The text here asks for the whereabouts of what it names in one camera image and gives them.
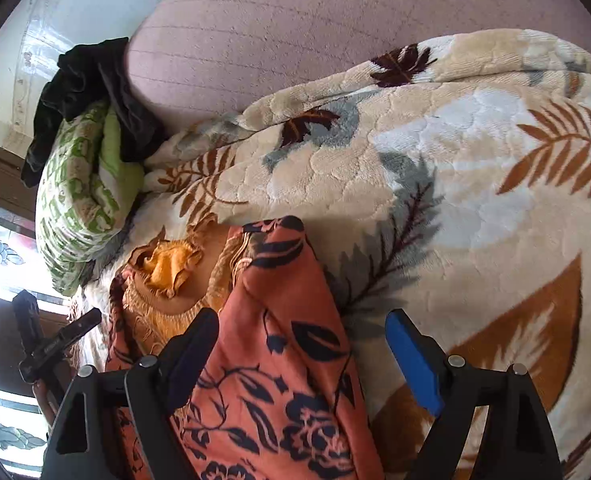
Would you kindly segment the green white patterned pillow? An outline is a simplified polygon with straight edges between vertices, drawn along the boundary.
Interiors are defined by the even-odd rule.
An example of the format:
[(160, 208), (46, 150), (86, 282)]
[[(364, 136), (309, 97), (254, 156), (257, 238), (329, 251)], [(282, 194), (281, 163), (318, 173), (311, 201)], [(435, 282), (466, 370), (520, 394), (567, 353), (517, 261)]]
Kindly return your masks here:
[(54, 290), (71, 296), (88, 263), (125, 226), (144, 169), (120, 158), (116, 111), (91, 104), (62, 122), (37, 191), (36, 242)]

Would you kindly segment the orange floral garment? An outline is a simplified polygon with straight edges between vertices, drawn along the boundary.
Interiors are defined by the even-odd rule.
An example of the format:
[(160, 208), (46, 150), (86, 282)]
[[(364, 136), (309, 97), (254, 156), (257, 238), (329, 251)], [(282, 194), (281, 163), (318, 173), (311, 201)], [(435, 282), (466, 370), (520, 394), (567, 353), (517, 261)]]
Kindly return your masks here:
[(205, 309), (215, 347), (170, 422), (202, 479), (380, 479), (349, 338), (293, 216), (135, 248), (110, 287), (106, 366), (159, 354)]

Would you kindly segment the black cloth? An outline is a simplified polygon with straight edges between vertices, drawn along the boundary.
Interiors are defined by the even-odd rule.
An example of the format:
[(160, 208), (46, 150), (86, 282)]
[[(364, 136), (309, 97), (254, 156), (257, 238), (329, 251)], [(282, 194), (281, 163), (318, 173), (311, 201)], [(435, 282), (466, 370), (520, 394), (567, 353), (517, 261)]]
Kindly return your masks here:
[(120, 123), (120, 159), (143, 162), (165, 140), (158, 117), (135, 96), (125, 68), (126, 37), (79, 44), (58, 58), (58, 71), (45, 85), (33, 119), (34, 136), (21, 180), (38, 185), (62, 122), (71, 122), (91, 104), (111, 105)]

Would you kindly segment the cream leaf-print blanket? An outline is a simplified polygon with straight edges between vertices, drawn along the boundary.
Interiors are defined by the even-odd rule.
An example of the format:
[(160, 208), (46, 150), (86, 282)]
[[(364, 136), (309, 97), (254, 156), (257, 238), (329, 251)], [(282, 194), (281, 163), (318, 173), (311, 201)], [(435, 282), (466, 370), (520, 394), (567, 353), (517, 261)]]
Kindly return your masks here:
[(562, 474), (591, 479), (591, 54), (535, 30), (410, 44), (175, 134), (109, 287), (156, 234), (205, 217), (300, 218), (349, 334), (385, 474), (406, 476), (431, 417), (384, 339), (407, 311), (475, 366), (525, 365)]

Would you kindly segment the pink mattress sheet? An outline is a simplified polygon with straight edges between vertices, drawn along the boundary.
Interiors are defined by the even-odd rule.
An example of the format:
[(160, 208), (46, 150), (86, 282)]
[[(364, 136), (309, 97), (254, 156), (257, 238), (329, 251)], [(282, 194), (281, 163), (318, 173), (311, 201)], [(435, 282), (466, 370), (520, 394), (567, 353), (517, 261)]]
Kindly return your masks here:
[(176, 131), (432, 37), (550, 32), (591, 52), (580, 0), (164, 0), (126, 53), (139, 100)]

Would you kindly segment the stained glass window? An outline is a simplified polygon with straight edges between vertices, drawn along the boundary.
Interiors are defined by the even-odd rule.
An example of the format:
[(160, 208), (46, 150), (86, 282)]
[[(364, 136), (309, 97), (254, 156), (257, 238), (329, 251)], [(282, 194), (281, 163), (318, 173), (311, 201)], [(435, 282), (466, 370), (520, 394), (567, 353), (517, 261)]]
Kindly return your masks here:
[(0, 207), (0, 463), (9, 474), (30, 479), (40, 477), (48, 424), (18, 371), (25, 351), (11, 300), (22, 290), (32, 294), (48, 330), (57, 330), (66, 317), (34, 236), (33, 222)]

